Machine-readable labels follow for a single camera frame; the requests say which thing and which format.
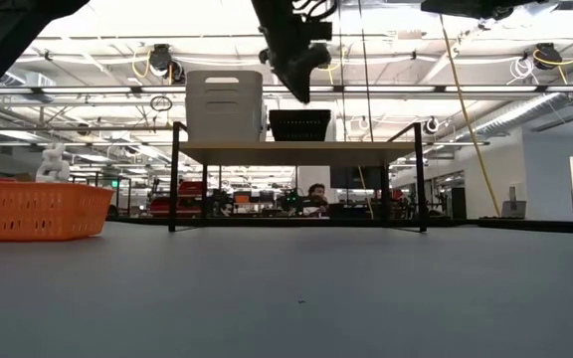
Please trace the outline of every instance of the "red equipment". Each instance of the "red equipment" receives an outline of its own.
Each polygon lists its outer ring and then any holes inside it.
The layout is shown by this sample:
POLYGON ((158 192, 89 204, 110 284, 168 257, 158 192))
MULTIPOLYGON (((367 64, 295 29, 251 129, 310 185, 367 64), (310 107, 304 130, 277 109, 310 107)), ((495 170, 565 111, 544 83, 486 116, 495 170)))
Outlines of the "red equipment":
MULTIPOLYGON (((202 190, 204 183, 182 181, 178 185, 178 203, 176 215, 181 218, 200 216, 202 190)), ((169 215, 169 196, 152 198, 149 203, 149 214, 156 218, 166 218, 169 215)))

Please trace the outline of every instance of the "table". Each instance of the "table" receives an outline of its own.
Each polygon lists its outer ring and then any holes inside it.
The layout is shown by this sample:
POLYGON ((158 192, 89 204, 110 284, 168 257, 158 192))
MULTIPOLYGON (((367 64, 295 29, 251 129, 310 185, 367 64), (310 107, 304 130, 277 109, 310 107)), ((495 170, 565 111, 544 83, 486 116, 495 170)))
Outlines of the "table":
MULTIPOLYGON (((233 165, 288 165, 288 166, 379 166, 382 188, 381 225, 390 221, 389 164, 398 158, 415 153, 417 182, 424 182, 423 146, 421 123, 412 123, 386 142, 183 142, 179 141, 181 124, 173 125, 171 200, 169 201, 169 232, 176 228, 176 202, 178 190, 179 153, 187 155, 203 165, 203 183, 208 181, 208 166, 233 165), (395 142, 402 134, 414 131, 414 142, 395 142)), ((424 185, 418 185, 420 203, 426 202, 424 185)), ((201 220, 207 223, 207 186, 202 192, 201 220)), ((420 206, 419 229, 428 227, 428 210, 420 206)))
POLYGON ((411 154, 412 142, 180 143, 201 164, 259 166, 380 166, 411 154))

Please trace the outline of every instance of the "computer screen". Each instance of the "computer screen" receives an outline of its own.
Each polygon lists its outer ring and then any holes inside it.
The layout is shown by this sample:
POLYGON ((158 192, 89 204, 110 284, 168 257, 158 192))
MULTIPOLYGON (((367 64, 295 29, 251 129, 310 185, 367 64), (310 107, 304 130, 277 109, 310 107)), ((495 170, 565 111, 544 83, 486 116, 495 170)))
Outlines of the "computer screen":
POLYGON ((373 189, 380 190, 382 187, 380 167, 361 167, 362 175, 359 175, 358 167, 331 167, 330 187, 333 189, 373 189))

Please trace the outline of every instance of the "orange plastic basket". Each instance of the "orange plastic basket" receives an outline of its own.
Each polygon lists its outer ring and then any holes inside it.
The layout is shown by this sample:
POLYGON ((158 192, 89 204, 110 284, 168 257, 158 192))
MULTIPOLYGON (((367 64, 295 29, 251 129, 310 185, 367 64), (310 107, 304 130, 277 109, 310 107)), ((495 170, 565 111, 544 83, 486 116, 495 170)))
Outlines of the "orange plastic basket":
POLYGON ((101 232, 112 191, 0 182, 0 241, 66 241, 101 232))

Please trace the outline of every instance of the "shelf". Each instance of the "shelf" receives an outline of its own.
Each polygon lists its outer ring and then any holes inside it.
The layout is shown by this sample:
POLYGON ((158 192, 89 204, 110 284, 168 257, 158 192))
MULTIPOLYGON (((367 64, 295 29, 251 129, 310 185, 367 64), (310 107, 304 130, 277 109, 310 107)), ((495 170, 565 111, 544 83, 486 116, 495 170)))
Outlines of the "shelf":
POLYGON ((412 142, 180 143, 180 151, 201 164, 377 166, 414 152, 412 142))

